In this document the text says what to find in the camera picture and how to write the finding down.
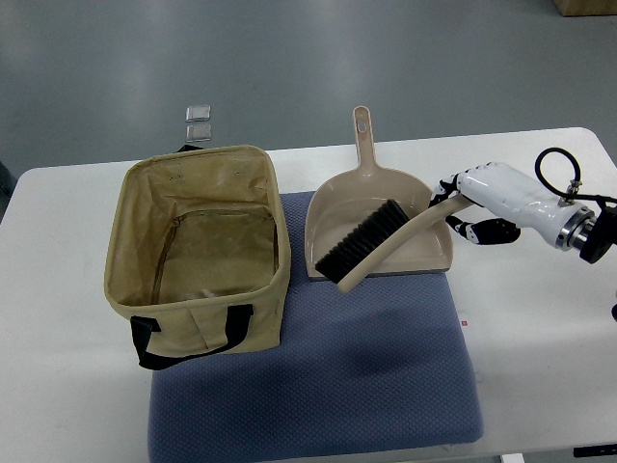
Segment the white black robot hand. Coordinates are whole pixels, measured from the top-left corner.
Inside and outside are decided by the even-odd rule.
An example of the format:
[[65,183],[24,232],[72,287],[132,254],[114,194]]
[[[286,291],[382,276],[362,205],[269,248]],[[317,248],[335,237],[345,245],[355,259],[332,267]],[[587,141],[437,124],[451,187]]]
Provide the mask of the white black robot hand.
[[596,225],[595,213],[572,200],[562,200],[538,180],[504,164],[488,163],[442,179],[429,205],[462,195],[495,217],[464,222],[454,215],[447,225],[478,245],[509,244],[522,229],[533,229],[552,247],[581,249]]

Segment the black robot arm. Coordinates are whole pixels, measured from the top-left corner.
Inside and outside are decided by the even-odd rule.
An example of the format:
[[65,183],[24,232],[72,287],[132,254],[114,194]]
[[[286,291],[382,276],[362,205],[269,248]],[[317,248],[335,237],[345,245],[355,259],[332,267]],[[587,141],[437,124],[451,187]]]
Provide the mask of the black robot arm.
[[[543,174],[542,163],[552,153],[563,155],[572,165],[573,178],[565,191],[553,186]],[[541,151],[536,157],[534,172],[540,183],[559,198],[560,206],[574,205],[576,201],[589,201],[600,208],[598,216],[589,215],[576,219],[572,225],[564,225],[556,239],[558,248],[575,248],[584,261],[589,264],[598,262],[610,247],[616,244],[616,199],[600,194],[580,194],[581,168],[577,159],[562,148],[552,147]]]

